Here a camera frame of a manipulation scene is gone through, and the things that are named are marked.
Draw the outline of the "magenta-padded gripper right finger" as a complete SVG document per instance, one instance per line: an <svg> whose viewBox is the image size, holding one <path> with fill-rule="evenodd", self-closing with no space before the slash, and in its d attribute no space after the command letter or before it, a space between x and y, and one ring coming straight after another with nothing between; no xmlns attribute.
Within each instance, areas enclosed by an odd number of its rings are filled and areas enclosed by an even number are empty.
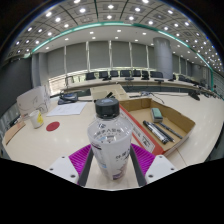
<svg viewBox="0 0 224 224"><path fill-rule="evenodd" d="M140 187L177 171L177 168L165 156L154 156L135 144L131 145L130 156Z"/></svg>

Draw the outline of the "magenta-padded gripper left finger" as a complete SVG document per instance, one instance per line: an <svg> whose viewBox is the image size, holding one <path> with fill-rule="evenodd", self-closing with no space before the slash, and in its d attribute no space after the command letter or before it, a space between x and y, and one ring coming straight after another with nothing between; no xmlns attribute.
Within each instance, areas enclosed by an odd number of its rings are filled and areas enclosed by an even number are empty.
<svg viewBox="0 0 224 224"><path fill-rule="evenodd" d="M91 145L87 145L69 156L59 157L48 171L56 176L84 187L87 183L93 152Z"/></svg>

